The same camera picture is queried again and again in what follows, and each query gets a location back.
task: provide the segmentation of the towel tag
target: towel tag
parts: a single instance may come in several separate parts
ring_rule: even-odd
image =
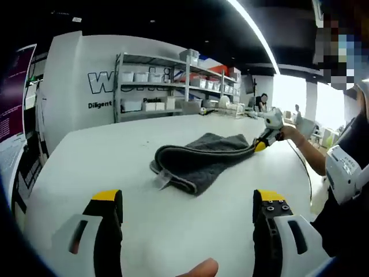
[[[154,185],[159,190],[162,190],[167,187],[171,179],[172,179],[172,174],[168,170],[163,169],[155,178]]]

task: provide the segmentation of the poster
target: poster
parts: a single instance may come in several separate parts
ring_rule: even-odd
[[[36,46],[16,52],[0,87],[0,143],[24,132],[23,99],[27,71]]]

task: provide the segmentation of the white wall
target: white wall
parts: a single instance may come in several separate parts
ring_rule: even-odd
[[[44,107],[45,141],[51,153],[74,130],[76,60],[82,32],[54,37],[40,89],[47,98]]]
[[[318,86],[311,82],[306,82],[306,110],[305,118],[315,121],[318,103]]]
[[[256,79],[256,96],[261,96],[263,93],[266,93],[268,95],[268,102],[266,104],[267,108],[272,107],[272,101],[273,101],[273,76],[253,76],[254,79]]]
[[[98,109],[89,108],[88,104],[113,100],[113,75],[110,74],[117,54],[123,51],[179,59],[179,53],[184,50],[169,43],[132,36],[83,36],[82,32],[73,32],[55,37],[41,86],[47,98],[44,117],[49,152],[71,131],[114,122],[112,106]],[[202,64],[206,68],[218,65],[220,63],[212,59]],[[94,76],[100,77],[100,81],[104,79],[101,91],[91,87]]]

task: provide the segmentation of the window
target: window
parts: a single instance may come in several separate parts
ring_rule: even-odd
[[[295,105],[300,107],[301,116],[306,109],[306,80],[286,75],[274,75],[273,107],[281,111],[295,113]]]
[[[337,130],[345,122],[345,103],[343,91],[329,85],[318,83],[317,122],[324,128]]]

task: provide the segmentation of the black ceiling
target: black ceiling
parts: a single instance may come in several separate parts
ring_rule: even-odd
[[[311,0],[239,2],[264,34],[277,63],[313,68],[316,25]],[[226,0],[100,3],[47,3],[34,9],[18,37],[20,45],[37,43],[37,52],[42,53],[48,50],[54,36],[82,30],[84,35],[161,40],[196,49],[242,70],[247,69],[245,63],[270,62],[254,32]],[[73,17],[81,17],[82,23],[72,22]]]

